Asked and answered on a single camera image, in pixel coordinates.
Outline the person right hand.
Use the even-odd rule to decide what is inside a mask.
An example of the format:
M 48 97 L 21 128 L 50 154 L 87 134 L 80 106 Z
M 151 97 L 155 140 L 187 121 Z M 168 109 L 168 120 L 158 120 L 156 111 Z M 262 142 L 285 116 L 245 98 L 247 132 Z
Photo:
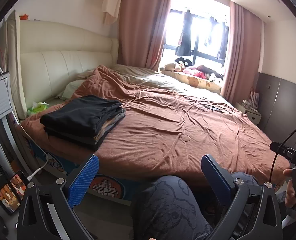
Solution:
M 283 171 L 283 174 L 286 177 L 292 177 L 292 168 L 285 169 Z M 296 204 L 296 197 L 295 197 L 296 191 L 293 186 L 293 180 L 291 179 L 288 181 L 287 189 L 286 189 L 286 198 L 285 198 L 285 205 L 286 207 L 293 207 Z

